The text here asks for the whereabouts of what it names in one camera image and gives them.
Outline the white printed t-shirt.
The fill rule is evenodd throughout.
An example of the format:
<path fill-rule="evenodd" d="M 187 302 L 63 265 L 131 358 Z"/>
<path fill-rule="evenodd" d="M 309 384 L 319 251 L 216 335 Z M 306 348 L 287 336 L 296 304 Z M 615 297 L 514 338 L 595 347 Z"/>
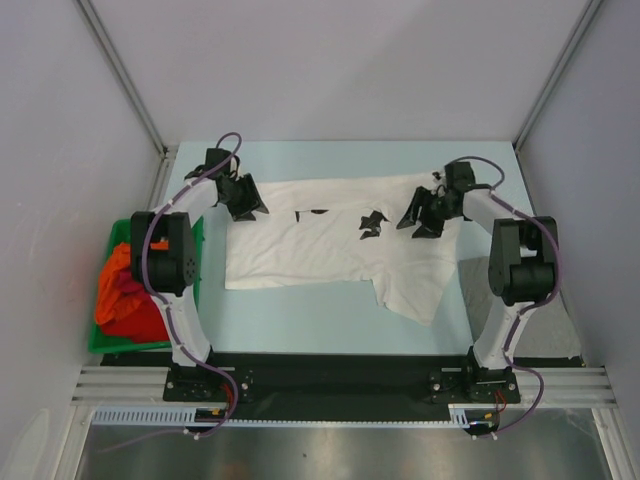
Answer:
<path fill-rule="evenodd" d="M 428 326 L 457 268 L 460 222 L 435 239 L 399 228 L 431 174 L 261 182 L 269 212 L 231 222 L 225 287 L 253 290 L 369 281 L 379 305 Z"/>

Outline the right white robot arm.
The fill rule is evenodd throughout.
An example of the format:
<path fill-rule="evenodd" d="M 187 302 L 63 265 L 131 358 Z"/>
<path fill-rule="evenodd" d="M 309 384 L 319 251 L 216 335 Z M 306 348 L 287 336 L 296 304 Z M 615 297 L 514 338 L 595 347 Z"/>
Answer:
<path fill-rule="evenodd" d="M 515 347 L 531 315 L 557 296 L 562 281 L 556 221 L 527 215 L 495 187 L 477 182 L 474 160 L 455 159 L 435 173 L 435 187 L 418 187 L 397 224 L 414 228 L 416 238 L 439 239 L 447 222 L 462 218 L 491 236 L 487 278 L 494 302 L 460 369 L 431 372 L 434 403 L 517 402 Z"/>

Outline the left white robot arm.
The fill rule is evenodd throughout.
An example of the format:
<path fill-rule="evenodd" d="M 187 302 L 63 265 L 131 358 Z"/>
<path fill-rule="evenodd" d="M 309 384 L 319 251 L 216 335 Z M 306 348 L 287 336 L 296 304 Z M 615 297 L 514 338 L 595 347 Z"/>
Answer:
<path fill-rule="evenodd" d="M 211 208 L 224 206 L 234 222 L 267 215 L 256 182 L 241 174 L 238 150 L 209 148 L 204 163 L 189 172 L 179 191 L 153 211 L 130 220 L 130 270 L 149 294 L 165 325 L 171 366 L 165 386 L 168 401 L 207 401 L 219 390 L 233 402 L 238 386 L 211 364 L 213 347 L 203 332 L 194 285 L 200 263 L 193 227 Z"/>

